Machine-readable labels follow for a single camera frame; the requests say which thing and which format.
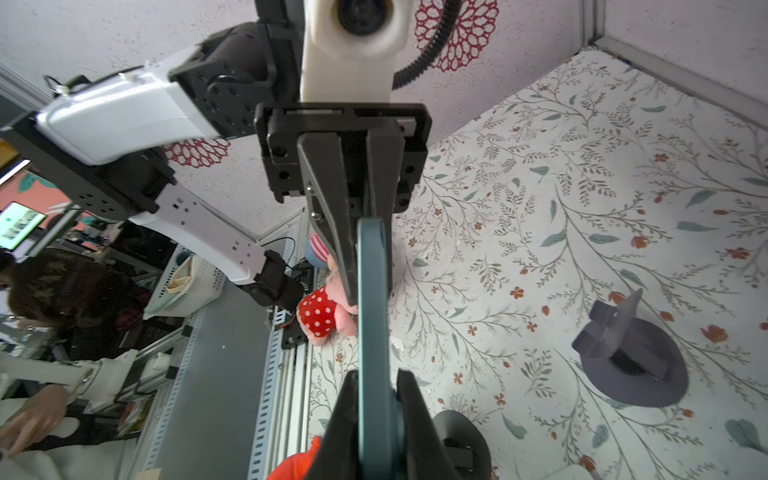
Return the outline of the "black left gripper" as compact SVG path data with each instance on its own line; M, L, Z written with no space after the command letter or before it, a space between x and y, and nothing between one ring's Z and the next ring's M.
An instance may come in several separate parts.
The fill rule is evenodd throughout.
M383 222L390 295L392 215L410 206L431 127L427 107L414 103L264 103L257 108L255 129L269 187L278 202L306 194L312 225L335 259L351 306L358 304L356 224L365 182L364 213Z

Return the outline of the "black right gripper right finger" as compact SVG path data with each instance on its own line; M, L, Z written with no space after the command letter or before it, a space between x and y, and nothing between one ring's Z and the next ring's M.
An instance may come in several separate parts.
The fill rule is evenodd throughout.
M444 451L412 372L398 371L397 397L404 427L405 479L459 479L460 476Z

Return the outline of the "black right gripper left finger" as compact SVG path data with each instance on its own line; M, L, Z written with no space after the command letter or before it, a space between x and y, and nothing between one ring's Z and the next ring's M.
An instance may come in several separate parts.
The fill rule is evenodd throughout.
M355 480L359 477L359 374L349 371L342 383L308 480Z

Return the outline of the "teal-edged black phone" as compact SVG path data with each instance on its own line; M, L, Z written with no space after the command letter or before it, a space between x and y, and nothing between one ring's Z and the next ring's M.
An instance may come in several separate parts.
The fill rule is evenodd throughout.
M404 479L402 409L392 387L389 268L384 223L358 223L359 430L364 479Z

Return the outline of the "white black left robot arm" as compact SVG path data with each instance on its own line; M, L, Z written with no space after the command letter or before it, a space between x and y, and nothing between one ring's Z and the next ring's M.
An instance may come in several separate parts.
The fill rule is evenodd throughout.
M394 104L447 45L461 5L404 68L408 1L260 1L258 18L159 62L54 87L53 101L2 129L58 189L97 216L189 248L264 306L294 310L300 284L275 252L176 178L164 147L256 136L277 200L305 196L349 304L386 297L389 232L419 182L431 129L421 104Z

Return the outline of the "dark round phone stand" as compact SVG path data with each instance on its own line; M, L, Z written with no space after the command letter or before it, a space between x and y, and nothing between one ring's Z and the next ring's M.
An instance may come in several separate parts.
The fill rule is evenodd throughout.
M444 410L433 418L438 438L449 463L460 479L489 480L492 461L487 442L462 413Z

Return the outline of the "black slab phone stand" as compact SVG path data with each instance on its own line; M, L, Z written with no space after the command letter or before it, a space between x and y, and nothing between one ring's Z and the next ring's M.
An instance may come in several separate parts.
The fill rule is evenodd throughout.
M602 477L596 471L589 471L585 466L572 464L564 467L544 480L601 480Z

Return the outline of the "grey round phone stand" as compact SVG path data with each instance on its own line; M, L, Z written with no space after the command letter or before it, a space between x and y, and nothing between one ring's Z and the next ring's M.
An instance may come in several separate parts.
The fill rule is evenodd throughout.
M572 348L588 380L608 398L630 406L673 406L688 391L687 366L672 337L637 316L642 294L638 289L616 306L595 301Z

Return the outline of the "red shark plush toy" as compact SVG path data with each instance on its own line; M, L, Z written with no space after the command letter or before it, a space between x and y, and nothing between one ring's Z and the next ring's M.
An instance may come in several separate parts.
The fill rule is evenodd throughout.
M268 480L303 480L309 473L314 460L319 453L322 443L320 436L312 439L310 448L306 452L296 453L283 462L270 473Z

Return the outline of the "black-haired boy plush doll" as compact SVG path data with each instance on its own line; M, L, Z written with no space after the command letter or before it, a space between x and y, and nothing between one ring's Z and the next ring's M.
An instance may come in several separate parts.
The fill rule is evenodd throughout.
M305 243L305 259L316 269L329 268L329 250L316 232Z

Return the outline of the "pink pig plush toy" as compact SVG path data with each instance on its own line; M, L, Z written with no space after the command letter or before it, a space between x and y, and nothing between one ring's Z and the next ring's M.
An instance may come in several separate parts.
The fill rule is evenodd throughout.
M330 274L324 286L300 301L296 317L302 332L314 346L322 346L337 332L345 337L358 333L358 307L347 298L335 259L328 257Z

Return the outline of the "white laundry basket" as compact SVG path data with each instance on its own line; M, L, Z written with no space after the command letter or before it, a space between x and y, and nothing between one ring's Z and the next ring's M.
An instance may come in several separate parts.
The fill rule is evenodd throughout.
M187 317L218 299L226 280L212 263L177 246L144 309L143 319Z

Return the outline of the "person in dark clothes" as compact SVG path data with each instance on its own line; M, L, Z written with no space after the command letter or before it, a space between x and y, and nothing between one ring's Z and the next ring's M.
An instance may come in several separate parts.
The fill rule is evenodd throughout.
M51 249L19 263L1 253L1 287L17 316L42 328L72 333L71 358L115 354L120 334L139 325L152 292L127 275L72 252ZM10 455L43 440L66 416L72 393L64 385L41 388L1 428Z

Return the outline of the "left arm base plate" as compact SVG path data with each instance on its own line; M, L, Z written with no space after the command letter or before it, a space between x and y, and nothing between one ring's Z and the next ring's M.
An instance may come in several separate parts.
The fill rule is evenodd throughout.
M299 303L296 303L291 309L283 309L282 307L277 309L275 328L280 334L283 350L292 350L308 342L298 320L298 306Z

